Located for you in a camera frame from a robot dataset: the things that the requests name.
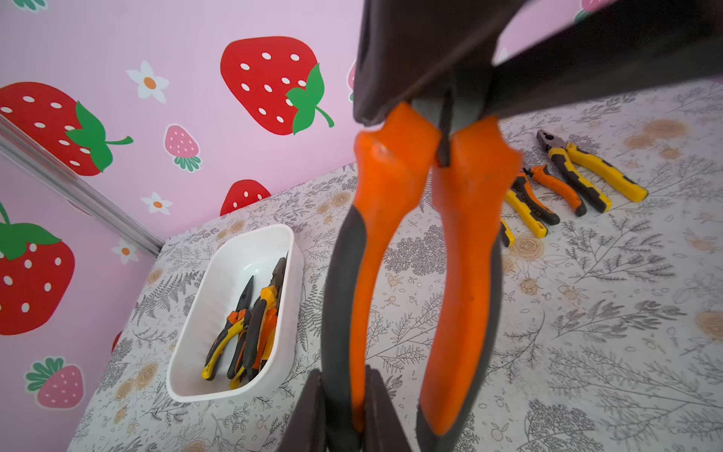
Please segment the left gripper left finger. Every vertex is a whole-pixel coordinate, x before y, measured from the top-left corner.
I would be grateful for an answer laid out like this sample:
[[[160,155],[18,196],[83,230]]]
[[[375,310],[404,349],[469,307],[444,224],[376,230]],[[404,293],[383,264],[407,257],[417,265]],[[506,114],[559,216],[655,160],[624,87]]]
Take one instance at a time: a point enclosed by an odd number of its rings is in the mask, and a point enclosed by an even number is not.
[[[326,442],[326,398],[322,373],[314,369],[305,382],[278,452],[325,452]]]

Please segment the orange black long-nose pliers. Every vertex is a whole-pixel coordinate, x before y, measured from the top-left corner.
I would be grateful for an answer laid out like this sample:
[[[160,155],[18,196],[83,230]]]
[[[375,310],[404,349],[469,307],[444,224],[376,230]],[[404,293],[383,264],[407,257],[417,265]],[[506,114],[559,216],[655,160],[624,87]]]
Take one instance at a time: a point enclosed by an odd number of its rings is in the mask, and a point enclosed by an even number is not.
[[[566,203],[568,203],[568,206],[572,209],[572,211],[574,211],[576,217],[583,217],[587,214],[587,207],[578,193],[567,183],[553,176],[550,173],[547,164],[536,166],[532,169],[523,168],[523,171],[537,183],[549,188],[557,195],[560,195]]]

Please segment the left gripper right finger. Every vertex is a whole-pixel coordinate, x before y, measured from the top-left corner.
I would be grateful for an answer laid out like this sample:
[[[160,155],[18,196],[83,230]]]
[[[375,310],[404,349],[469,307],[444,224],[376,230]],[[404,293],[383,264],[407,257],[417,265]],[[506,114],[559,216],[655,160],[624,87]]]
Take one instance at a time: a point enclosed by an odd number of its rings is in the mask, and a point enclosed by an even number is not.
[[[365,369],[365,452],[411,452],[410,444],[398,419],[380,372]]]

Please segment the white plastic storage box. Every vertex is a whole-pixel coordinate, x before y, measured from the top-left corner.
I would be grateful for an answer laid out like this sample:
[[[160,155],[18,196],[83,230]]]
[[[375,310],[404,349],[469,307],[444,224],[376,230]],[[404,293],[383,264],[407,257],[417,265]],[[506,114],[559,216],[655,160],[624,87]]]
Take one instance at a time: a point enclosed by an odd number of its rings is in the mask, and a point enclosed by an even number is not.
[[[172,399],[268,397],[294,360],[303,256],[275,224],[227,241],[201,280],[167,373]]]

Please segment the orange black pliers large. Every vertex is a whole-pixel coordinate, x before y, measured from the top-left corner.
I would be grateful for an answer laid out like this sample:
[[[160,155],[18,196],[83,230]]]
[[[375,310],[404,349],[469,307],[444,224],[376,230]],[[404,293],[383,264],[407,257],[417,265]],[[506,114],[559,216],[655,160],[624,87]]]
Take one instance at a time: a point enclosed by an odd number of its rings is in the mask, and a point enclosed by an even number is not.
[[[407,275],[426,304],[386,322],[394,362],[425,360],[416,441],[451,451],[493,354],[502,301],[501,213],[521,155],[494,118],[451,92],[395,107],[359,134],[356,193],[331,255],[321,320],[326,446],[363,451],[365,369],[378,276]]]

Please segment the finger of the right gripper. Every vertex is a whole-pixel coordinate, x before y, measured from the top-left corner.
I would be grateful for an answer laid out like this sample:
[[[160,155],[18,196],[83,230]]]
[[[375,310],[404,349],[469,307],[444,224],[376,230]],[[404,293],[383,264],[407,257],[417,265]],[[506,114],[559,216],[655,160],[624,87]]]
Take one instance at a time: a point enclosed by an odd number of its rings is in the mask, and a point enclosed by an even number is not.
[[[499,118],[722,72],[719,1],[617,1],[493,70]]]
[[[383,122],[465,57],[480,70],[522,1],[365,1],[353,117]]]

